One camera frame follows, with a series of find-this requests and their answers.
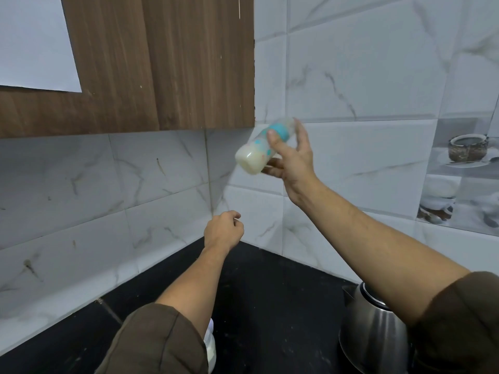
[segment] plastic container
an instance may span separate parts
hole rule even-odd
[[[213,337],[213,320],[209,320],[208,329],[205,333],[206,355],[208,357],[208,374],[212,374],[216,363],[215,338]]]
[[[275,155],[267,140],[267,131],[272,129],[287,142],[294,135],[294,118],[283,118],[262,130],[256,138],[243,145],[235,153],[235,161],[250,175],[257,175]]]

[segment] sleeve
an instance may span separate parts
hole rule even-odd
[[[95,374],[207,374],[205,344],[173,307],[151,303],[128,316]]]
[[[432,362],[499,372],[499,277],[474,272],[452,283],[409,333],[418,353]]]

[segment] stainless steel kettle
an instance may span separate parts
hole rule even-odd
[[[364,374],[407,372],[409,342],[405,324],[364,282],[343,286],[347,307],[339,334],[346,358]]]

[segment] kettle spout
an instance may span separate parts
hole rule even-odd
[[[353,295],[355,294],[355,289],[357,289],[357,285],[345,285],[342,286],[343,289],[343,301],[345,306],[348,306],[350,302],[353,301]]]

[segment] wooden cabinet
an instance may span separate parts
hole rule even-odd
[[[0,87],[0,137],[254,125],[253,0],[62,0],[82,93]]]

